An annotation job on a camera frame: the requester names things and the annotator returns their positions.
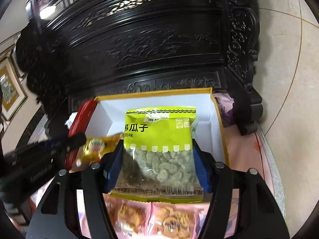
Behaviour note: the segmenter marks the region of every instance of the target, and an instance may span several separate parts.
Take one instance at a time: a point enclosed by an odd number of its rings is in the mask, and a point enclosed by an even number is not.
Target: marble floor
[[[284,186],[293,236],[319,199],[319,24],[304,0],[258,0],[260,37],[254,87],[260,126]]]

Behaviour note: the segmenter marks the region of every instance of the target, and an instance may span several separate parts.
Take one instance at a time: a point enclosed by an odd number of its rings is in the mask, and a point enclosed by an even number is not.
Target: red package
[[[108,216],[117,232],[125,236],[146,235],[151,203],[104,195]]]
[[[77,133],[85,133],[87,129],[87,125],[90,122],[90,119],[93,115],[93,112],[96,108],[96,105],[98,104],[95,100],[89,100],[86,101],[81,105],[81,107],[78,110],[78,113],[75,117],[75,120],[72,123],[72,126],[69,131],[69,137],[77,134]],[[75,159],[78,154],[78,149],[69,152],[65,159],[65,168],[71,169],[73,163],[75,162]]]
[[[168,203],[153,203],[148,235],[163,235],[173,239],[194,239],[198,212],[189,207],[178,208]]]

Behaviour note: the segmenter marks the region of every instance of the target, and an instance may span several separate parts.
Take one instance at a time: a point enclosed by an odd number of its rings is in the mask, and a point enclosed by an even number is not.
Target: melon seed bag
[[[200,202],[191,125],[195,107],[128,110],[122,168],[111,194],[137,201]]]

